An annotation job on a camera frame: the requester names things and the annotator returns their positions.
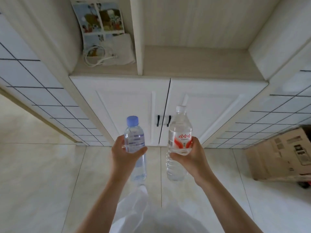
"water bottle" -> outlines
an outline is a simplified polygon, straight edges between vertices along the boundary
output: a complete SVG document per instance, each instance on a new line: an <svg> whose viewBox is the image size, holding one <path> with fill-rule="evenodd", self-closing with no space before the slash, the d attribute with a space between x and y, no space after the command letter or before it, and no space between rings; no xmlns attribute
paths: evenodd
<svg viewBox="0 0 311 233"><path fill-rule="evenodd" d="M168 153L166 157L167 178L171 181L182 181L187 174L185 168L170 158L171 152L187 155L191 151L192 125L186 114L185 106L176 107L176 116L169 126Z"/></svg>
<svg viewBox="0 0 311 233"><path fill-rule="evenodd" d="M137 116L127 117L126 122L128 127L124 132L125 148L127 152L135 153L145 146L144 131L138 126L139 123ZM143 154L135 164L135 168L131 174L131 180L142 182L146 177L146 154Z"/></svg>

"white cable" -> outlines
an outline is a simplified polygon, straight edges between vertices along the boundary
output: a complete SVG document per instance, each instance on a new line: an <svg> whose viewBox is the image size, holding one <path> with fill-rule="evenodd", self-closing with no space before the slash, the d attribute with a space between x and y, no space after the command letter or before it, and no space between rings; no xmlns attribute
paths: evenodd
<svg viewBox="0 0 311 233"><path fill-rule="evenodd" d="M88 61L88 53L91 51L91 50L93 50L93 49L102 49L103 50L103 53L102 53L102 55L100 56L101 57L101 59L99 59L95 64L92 64L92 63L90 63L89 61ZM106 49L110 49L111 50L111 56L110 57L106 57L105 58L105 54L106 54ZM95 67L95 66L97 66L97 65L103 65L104 64L104 61L105 60L108 60L108 59L114 59L114 58L118 58L116 55L115 55L115 53L114 53L114 50L111 48L111 47L108 47L108 46L105 46L105 47L103 47L103 46L92 46L92 47L90 47L88 50L86 50L86 51L84 51L84 53L83 53L83 60L84 60L84 63L86 63L86 65L87 66L89 66L89 67Z"/></svg>

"tile floor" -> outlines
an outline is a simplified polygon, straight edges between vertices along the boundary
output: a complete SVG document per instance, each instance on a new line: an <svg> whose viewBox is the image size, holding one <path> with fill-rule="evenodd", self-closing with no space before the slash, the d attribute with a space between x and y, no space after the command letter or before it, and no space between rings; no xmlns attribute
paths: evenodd
<svg viewBox="0 0 311 233"><path fill-rule="evenodd" d="M0 232L73 232L107 182L110 147L75 146L25 113L0 112ZM216 176L263 232L310 232L311 189L252 180L243 150L205 153ZM223 232L190 175L180 183L166 178L165 156L166 148L151 147L147 153L151 200L158 206L175 201L211 233ZM134 188L128 182L121 198Z"/></svg>

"red and white label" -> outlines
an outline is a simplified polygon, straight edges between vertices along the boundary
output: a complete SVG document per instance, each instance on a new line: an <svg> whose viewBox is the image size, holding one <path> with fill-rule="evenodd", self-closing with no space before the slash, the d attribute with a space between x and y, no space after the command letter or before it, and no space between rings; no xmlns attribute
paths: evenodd
<svg viewBox="0 0 311 233"><path fill-rule="evenodd" d="M188 149L192 143L192 135L189 133L177 133L169 131L169 146L174 149Z"/></svg>

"white cabinet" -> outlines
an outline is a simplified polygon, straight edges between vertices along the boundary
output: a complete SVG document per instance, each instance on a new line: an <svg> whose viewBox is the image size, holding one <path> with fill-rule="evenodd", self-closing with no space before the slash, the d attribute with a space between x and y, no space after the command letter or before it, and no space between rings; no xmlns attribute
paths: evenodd
<svg viewBox="0 0 311 233"><path fill-rule="evenodd" d="M169 115L173 119L176 114L177 105L187 106L193 136L204 143L266 85L267 82L172 78L159 145L167 145L167 123Z"/></svg>
<svg viewBox="0 0 311 233"><path fill-rule="evenodd" d="M187 106L193 135L204 143L267 85L264 81L214 79L71 79L114 140L124 133L126 118L136 115L146 145L151 146L167 145L167 124L169 116L173 120L177 105Z"/></svg>
<svg viewBox="0 0 311 233"><path fill-rule="evenodd" d="M146 145L157 146L169 79L72 77L75 86L115 140L124 134L126 118L136 115L145 133Z"/></svg>

